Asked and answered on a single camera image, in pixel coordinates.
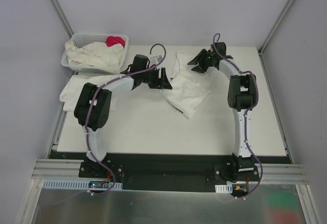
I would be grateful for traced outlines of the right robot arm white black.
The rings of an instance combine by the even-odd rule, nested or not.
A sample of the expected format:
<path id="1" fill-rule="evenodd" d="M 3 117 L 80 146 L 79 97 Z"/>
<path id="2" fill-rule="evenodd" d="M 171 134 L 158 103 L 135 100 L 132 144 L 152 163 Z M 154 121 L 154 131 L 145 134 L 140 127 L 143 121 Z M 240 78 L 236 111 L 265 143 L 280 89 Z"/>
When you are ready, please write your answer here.
<path id="1" fill-rule="evenodd" d="M 250 142 L 250 123 L 254 107 L 259 102 L 256 77 L 250 71 L 241 71 L 233 57 L 226 54 L 226 44 L 215 42 L 210 50 L 202 49 L 188 65 L 192 71 L 205 73 L 210 67 L 222 72 L 229 80 L 227 103 L 235 121 L 235 150 L 228 172 L 235 180 L 242 180 L 254 170 L 254 155 Z"/>

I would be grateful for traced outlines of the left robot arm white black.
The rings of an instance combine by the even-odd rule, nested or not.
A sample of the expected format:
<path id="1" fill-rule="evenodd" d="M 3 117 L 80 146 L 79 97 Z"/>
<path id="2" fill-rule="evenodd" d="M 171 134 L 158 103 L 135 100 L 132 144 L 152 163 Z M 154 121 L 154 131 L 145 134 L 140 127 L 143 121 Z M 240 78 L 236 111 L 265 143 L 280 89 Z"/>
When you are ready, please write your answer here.
<path id="1" fill-rule="evenodd" d="M 113 97 L 129 92 L 147 84 L 150 89 L 171 90 L 166 69 L 158 66 L 165 60 L 163 56 L 147 57 L 135 55 L 132 64 L 122 71 L 118 77 L 98 86 L 92 83 L 84 84 L 74 110 L 74 117 L 82 127 L 86 139 L 87 158 L 93 163 L 90 171 L 96 177 L 104 177 L 111 173 L 108 165 L 103 162 L 107 155 L 106 146 L 100 136 L 109 118 L 109 110 Z"/>

